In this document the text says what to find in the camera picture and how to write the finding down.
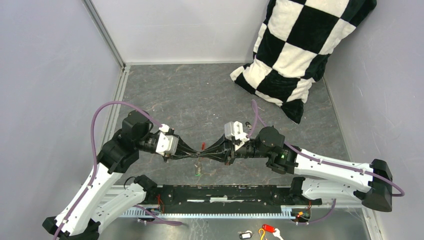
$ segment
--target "red object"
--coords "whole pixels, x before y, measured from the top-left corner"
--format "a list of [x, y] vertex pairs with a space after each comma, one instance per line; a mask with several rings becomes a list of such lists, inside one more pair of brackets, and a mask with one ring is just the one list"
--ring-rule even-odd
[[276, 228], [267, 224], [262, 225], [262, 228], [270, 233], [275, 233], [276, 232]]

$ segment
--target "checkered pillow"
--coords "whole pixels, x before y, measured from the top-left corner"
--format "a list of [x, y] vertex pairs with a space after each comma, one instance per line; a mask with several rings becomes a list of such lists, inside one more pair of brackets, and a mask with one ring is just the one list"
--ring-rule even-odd
[[253, 47], [253, 63], [231, 79], [281, 107], [299, 124], [309, 88], [327, 59], [375, 8], [377, 0], [270, 0]]

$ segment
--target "robotic arm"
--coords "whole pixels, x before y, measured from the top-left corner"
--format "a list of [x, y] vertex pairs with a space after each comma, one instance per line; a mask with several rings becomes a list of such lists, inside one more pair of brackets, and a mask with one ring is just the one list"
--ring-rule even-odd
[[[232, 165], [235, 159], [267, 158], [266, 166], [276, 173], [322, 178], [295, 177], [287, 192], [272, 193], [284, 199], [285, 205], [306, 205], [309, 200], [321, 204], [321, 199], [334, 198], [356, 200], [377, 211], [392, 211], [392, 186], [364, 174], [368, 171], [392, 181], [392, 174], [383, 160], [375, 159], [371, 164], [352, 163], [320, 156], [296, 146], [290, 148], [285, 144], [285, 136], [272, 126], [262, 128], [254, 139], [250, 139], [238, 121], [225, 124], [224, 135], [201, 152], [189, 147], [173, 128], [165, 124], [154, 133], [152, 128], [153, 123], [144, 115], [138, 111], [130, 112], [123, 120], [122, 128], [102, 146], [97, 156], [97, 175], [91, 186], [87, 187], [93, 170], [69, 205], [59, 215], [46, 218], [43, 227], [53, 235], [62, 225], [58, 235], [61, 240], [96, 240], [123, 212], [148, 201], [149, 194], [157, 191], [158, 185], [141, 175], [125, 191], [99, 206], [112, 185], [139, 159], [139, 151], [161, 155], [165, 162], [202, 157]], [[320, 162], [312, 161], [308, 156], [320, 159]], [[355, 167], [357, 171], [331, 164]], [[83, 191], [86, 194], [79, 199]], [[76, 201], [81, 202], [64, 220]]]

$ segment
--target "gray floor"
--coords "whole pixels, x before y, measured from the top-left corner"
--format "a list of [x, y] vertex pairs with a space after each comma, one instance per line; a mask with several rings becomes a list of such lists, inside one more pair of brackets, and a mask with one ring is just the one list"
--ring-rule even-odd
[[[251, 95], [233, 83], [230, 73], [241, 63], [135, 65], [130, 68], [123, 100], [141, 107], [153, 118], [175, 128], [193, 149], [202, 142], [210, 146], [224, 133], [230, 121], [253, 122], [251, 99], [259, 114], [286, 139], [311, 152], [347, 160], [345, 145], [329, 93], [323, 81], [313, 84], [299, 125], [292, 123], [275, 104]], [[121, 107], [117, 127], [130, 109]], [[265, 166], [266, 159], [238, 159], [225, 166], [204, 159], [202, 175], [195, 176], [196, 159], [163, 162], [158, 155], [140, 153], [140, 159], [117, 184], [130, 176], [147, 175], [158, 184], [281, 184], [292, 175], [280, 175]]]
[[[328, 209], [314, 209], [316, 218]], [[258, 240], [258, 229], [262, 224], [280, 230], [284, 240], [370, 240], [365, 226], [364, 215], [360, 209], [336, 208], [333, 215], [323, 222], [308, 226], [295, 226], [287, 219], [203, 219], [181, 218], [174, 221], [185, 223], [182, 226], [147, 225], [135, 219], [119, 218], [109, 225], [100, 235], [101, 240], [239, 240], [239, 232], [252, 231], [252, 240]], [[277, 240], [271, 233], [265, 235], [269, 240]]]

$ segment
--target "white wall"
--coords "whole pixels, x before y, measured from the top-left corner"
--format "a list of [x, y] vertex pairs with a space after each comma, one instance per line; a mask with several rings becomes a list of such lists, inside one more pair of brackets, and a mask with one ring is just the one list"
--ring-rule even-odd
[[80, 0], [1, 1], [0, 239], [52, 238], [43, 220], [89, 174], [119, 70]]
[[267, 0], [93, 0], [126, 62], [244, 62]]
[[380, 0], [335, 49], [325, 79], [355, 162], [386, 160], [406, 191], [380, 213], [386, 239], [421, 239], [424, 1]]

